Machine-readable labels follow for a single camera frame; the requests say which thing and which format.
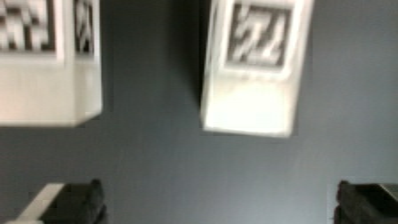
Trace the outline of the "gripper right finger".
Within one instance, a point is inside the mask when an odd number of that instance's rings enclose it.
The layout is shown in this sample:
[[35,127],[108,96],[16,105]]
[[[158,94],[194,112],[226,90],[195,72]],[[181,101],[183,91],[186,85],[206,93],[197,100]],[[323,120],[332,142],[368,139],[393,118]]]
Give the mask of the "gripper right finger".
[[332,224],[398,224],[398,183],[341,181]]

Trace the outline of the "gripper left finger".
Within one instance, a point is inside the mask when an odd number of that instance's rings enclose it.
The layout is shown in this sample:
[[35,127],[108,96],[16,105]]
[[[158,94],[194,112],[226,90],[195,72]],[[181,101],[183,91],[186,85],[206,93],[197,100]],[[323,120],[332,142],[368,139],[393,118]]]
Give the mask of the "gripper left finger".
[[14,224],[108,224],[101,181],[46,184]]

